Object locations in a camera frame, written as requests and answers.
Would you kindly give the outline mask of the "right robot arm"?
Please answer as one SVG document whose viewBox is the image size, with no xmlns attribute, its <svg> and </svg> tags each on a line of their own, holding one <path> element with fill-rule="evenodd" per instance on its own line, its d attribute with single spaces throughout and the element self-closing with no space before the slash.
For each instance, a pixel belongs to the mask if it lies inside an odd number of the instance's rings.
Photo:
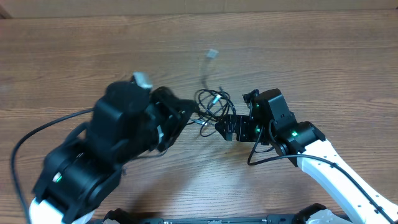
<svg viewBox="0 0 398 224">
<path fill-rule="evenodd" d="M 277 156 L 249 166 L 288 159 L 308 174 L 343 209 L 353 223 L 397 223 L 397 205 L 374 190 L 337 153 L 311 122 L 298 122 L 279 89 L 253 90 L 243 96 L 248 115 L 227 114 L 215 124 L 230 141 L 272 146 Z"/>
</svg>

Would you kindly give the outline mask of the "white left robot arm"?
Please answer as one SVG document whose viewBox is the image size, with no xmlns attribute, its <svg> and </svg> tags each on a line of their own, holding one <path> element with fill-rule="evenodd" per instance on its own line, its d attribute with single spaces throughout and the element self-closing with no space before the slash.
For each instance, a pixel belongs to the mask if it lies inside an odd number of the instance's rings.
<svg viewBox="0 0 398 224">
<path fill-rule="evenodd" d="M 108 85 L 91 120 L 45 157 L 33 189 L 36 201 L 60 211 L 62 223 L 73 223 L 119 185 L 124 164 L 172 146 L 197 108 L 193 100 L 137 78 Z"/>
</svg>

